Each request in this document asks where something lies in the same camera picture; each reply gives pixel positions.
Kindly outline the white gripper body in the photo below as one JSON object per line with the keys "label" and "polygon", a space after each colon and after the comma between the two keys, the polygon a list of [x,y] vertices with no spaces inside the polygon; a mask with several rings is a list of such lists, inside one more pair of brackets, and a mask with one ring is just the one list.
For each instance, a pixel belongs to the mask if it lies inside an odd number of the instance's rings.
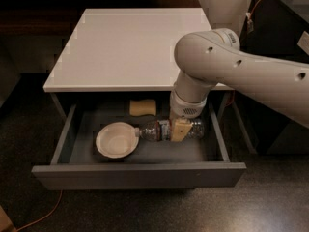
{"label": "white gripper body", "polygon": [[173,90],[170,95],[170,110],[173,110],[178,118],[193,119],[201,115],[206,102],[205,92]]}

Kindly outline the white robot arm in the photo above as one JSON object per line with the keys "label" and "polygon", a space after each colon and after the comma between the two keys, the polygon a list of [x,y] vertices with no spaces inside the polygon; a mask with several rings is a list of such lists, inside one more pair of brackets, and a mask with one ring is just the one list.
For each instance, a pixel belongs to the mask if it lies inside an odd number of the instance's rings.
{"label": "white robot arm", "polygon": [[174,58],[180,68],[170,98],[170,116],[198,117],[207,95],[221,83],[309,127],[309,65],[239,50],[230,29],[181,37]]}

